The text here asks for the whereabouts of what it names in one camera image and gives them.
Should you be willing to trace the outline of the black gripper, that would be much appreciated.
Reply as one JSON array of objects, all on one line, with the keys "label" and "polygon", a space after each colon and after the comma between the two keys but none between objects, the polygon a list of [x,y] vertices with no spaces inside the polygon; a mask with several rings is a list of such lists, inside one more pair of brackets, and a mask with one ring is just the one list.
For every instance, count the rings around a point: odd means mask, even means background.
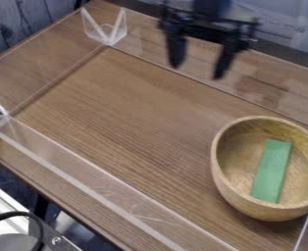
[{"label": "black gripper", "polygon": [[255,41],[258,18],[232,0],[162,0],[157,26],[166,35],[168,63],[184,62],[187,38],[220,45],[214,79],[223,78],[239,51]]}]

